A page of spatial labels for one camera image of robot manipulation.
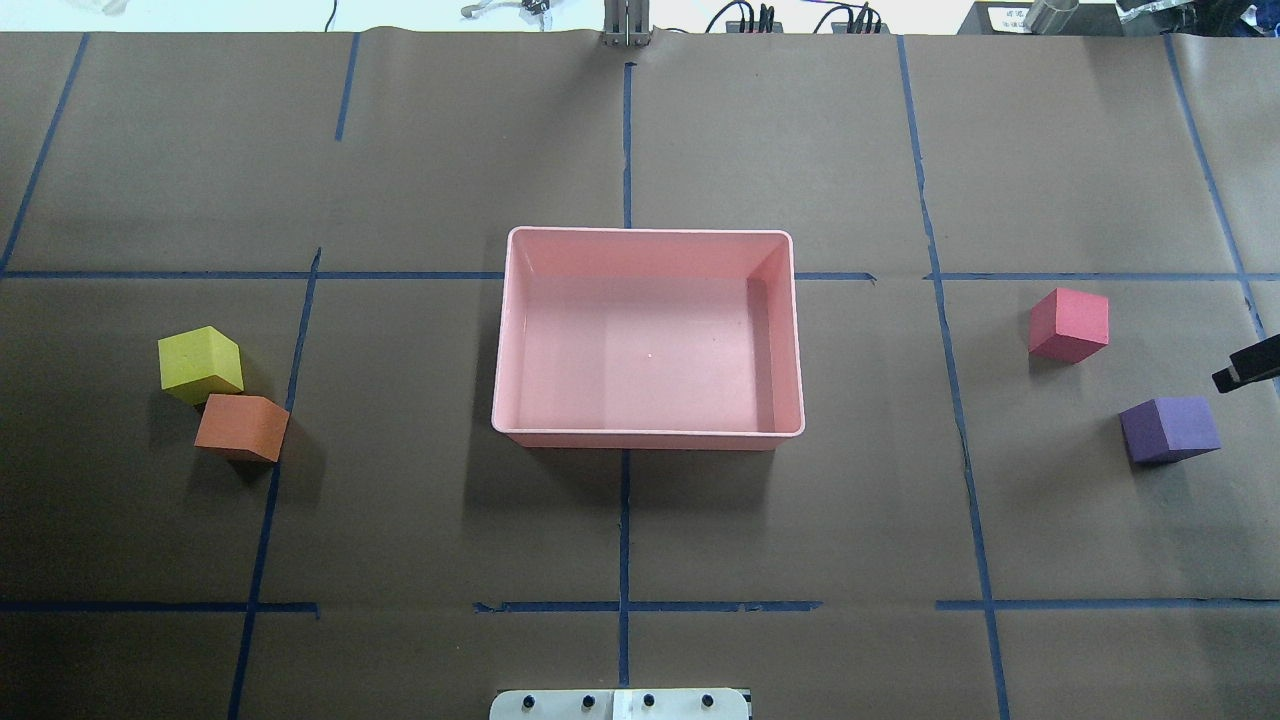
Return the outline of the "purple foam block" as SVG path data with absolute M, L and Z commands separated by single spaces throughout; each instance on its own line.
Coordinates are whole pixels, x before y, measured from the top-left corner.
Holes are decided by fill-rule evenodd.
M 1204 396 L 1151 398 L 1121 411 L 1119 420 L 1134 464 L 1180 462 L 1222 447 Z

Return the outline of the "orange foam block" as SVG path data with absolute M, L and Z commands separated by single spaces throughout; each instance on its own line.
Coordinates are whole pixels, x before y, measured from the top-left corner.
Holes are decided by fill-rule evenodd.
M 210 395 L 195 447 L 234 461 L 278 462 L 291 413 L 270 398 Z

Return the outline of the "pink plastic bin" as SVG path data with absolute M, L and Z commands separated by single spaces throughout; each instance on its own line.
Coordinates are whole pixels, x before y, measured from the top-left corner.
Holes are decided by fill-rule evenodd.
M 797 438 L 794 238 L 513 228 L 490 418 L 530 448 L 769 451 Z

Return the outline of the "red foam block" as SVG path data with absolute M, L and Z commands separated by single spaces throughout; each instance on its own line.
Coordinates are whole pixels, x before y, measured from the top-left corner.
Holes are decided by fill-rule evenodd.
M 1028 352 L 1080 363 L 1110 345 L 1110 300 L 1065 287 L 1046 295 L 1029 315 Z

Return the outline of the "yellow foam block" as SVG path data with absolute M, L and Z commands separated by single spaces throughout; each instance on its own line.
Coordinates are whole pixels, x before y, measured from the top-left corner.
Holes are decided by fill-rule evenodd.
M 244 392 L 239 345 L 211 325 L 156 341 L 163 392 L 188 404 Z

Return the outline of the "aluminium frame post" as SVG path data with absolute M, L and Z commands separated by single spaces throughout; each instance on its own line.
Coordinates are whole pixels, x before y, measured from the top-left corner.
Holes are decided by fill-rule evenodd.
M 649 0 L 605 0 L 602 44 L 607 47 L 645 47 L 652 41 Z

